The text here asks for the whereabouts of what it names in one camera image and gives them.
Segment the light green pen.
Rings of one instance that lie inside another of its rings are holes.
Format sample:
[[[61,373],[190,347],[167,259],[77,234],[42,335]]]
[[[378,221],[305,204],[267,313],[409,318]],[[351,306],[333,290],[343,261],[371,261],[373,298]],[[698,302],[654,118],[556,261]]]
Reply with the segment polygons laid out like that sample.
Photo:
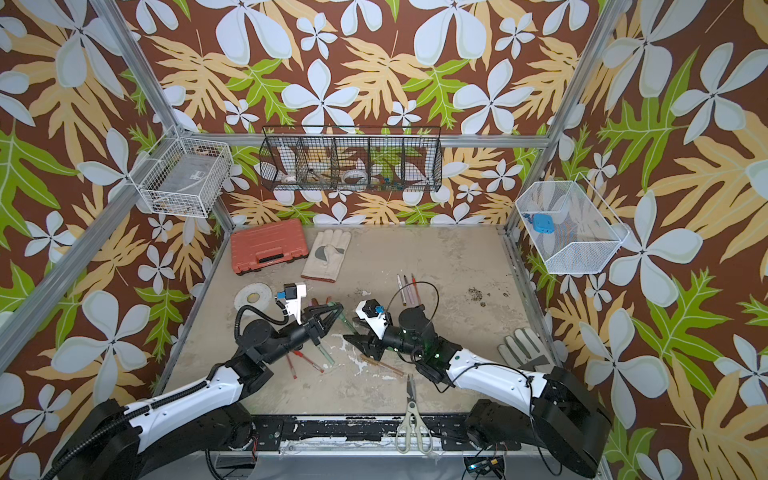
[[[322,345],[322,343],[316,345],[316,348],[318,351],[323,355],[323,357],[326,359],[328,366],[333,367],[335,365],[335,360],[332,358],[330,353],[325,349],[325,347]]]

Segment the pink pen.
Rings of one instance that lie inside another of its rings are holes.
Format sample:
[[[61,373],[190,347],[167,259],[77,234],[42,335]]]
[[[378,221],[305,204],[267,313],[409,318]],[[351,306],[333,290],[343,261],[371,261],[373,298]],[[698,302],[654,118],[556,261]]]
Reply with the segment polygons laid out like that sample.
[[[403,294],[406,301],[406,304],[409,308],[417,307],[419,305],[419,300],[416,296],[416,294],[413,291],[413,284],[411,283],[411,280],[408,278],[407,275],[403,274]]]

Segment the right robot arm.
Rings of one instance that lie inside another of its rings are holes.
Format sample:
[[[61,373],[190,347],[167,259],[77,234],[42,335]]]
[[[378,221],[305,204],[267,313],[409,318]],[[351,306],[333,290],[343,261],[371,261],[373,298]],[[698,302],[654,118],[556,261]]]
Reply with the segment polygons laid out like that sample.
[[[613,416],[572,373],[558,366],[525,370],[476,355],[439,336],[422,305],[403,310],[397,323],[375,300],[361,301],[355,313],[369,331],[345,339],[364,356],[380,360],[391,349],[409,355],[435,386],[484,395],[467,423],[476,445],[527,443],[545,448],[576,474],[596,475]]]

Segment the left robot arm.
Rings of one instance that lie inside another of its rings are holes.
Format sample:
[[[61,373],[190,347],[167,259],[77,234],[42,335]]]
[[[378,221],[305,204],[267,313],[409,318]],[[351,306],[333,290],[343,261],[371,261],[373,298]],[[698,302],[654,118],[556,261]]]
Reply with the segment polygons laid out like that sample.
[[[47,479],[137,479],[196,450],[219,448],[247,439],[251,416],[241,400],[258,392],[272,377],[271,364],[300,350],[307,341],[320,344],[343,313],[340,304],[310,306],[303,323],[282,323],[255,310],[234,324],[237,350],[209,373],[155,398],[121,406],[110,399],[90,412],[45,473]]]

